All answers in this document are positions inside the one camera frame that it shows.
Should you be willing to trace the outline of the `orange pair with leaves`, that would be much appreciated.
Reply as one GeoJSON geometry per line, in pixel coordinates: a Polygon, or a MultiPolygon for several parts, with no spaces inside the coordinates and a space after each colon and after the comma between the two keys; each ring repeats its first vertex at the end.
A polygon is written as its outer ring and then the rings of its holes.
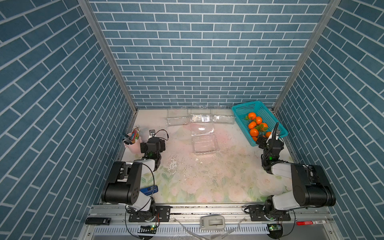
{"type": "Polygon", "coordinates": [[[248,121],[254,121],[256,122],[258,125],[260,123],[263,122],[263,119],[262,117],[258,116],[256,113],[254,112],[251,112],[251,113],[248,113],[246,116],[245,116],[245,120],[248,120],[248,121]]]}

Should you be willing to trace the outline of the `clear container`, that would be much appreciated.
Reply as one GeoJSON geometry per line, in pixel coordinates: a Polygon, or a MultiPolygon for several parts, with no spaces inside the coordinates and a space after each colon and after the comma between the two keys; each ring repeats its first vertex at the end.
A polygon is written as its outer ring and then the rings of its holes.
{"type": "Polygon", "coordinates": [[[225,106],[218,106],[211,109],[213,122],[216,124],[234,124],[235,116],[231,109],[225,106]]]}
{"type": "Polygon", "coordinates": [[[167,126],[182,126],[190,122],[188,110],[181,109],[168,109],[167,110],[167,126]]]}
{"type": "Polygon", "coordinates": [[[213,123],[191,123],[190,129],[194,154],[207,155],[219,149],[213,123]]]}
{"type": "Polygon", "coordinates": [[[208,108],[191,108],[188,109],[191,123],[211,123],[211,109],[208,108]]]}

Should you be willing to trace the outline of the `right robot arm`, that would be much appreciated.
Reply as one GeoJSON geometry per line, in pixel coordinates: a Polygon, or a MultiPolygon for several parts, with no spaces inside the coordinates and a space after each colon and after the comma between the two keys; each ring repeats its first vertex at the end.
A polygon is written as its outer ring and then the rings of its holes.
{"type": "Polygon", "coordinates": [[[278,137],[270,136],[262,147],[263,169],[270,175],[292,181],[290,191],[267,198],[265,214],[276,215],[295,209],[332,207],[336,204],[336,194],[321,166],[281,160],[280,152],[284,148],[284,142],[278,137]]]}

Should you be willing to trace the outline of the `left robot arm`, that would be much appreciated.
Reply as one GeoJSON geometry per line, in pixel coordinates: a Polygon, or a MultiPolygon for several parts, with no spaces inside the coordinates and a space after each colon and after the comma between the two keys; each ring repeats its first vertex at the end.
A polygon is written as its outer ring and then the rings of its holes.
{"type": "Polygon", "coordinates": [[[140,150],[144,154],[140,160],[113,163],[101,199],[104,203],[125,204],[135,213],[153,216],[156,212],[154,192],[146,196],[140,191],[141,178],[147,173],[154,176],[154,172],[158,170],[161,153],[166,150],[166,140],[152,137],[146,143],[141,143],[140,150]]]}

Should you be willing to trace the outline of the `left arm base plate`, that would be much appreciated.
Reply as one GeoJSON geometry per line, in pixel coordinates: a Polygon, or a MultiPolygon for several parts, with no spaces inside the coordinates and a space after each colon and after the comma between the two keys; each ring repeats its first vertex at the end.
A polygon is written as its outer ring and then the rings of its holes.
{"type": "Polygon", "coordinates": [[[147,211],[129,210],[129,222],[168,222],[170,219],[170,206],[151,205],[147,211]]]}

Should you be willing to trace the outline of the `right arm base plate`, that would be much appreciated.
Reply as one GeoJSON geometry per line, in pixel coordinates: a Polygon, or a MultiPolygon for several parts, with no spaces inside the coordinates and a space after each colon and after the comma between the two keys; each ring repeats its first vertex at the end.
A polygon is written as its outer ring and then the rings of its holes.
{"type": "Polygon", "coordinates": [[[274,207],[266,205],[249,205],[244,208],[244,212],[250,215],[253,222],[291,220],[288,211],[276,210],[274,207]]]}

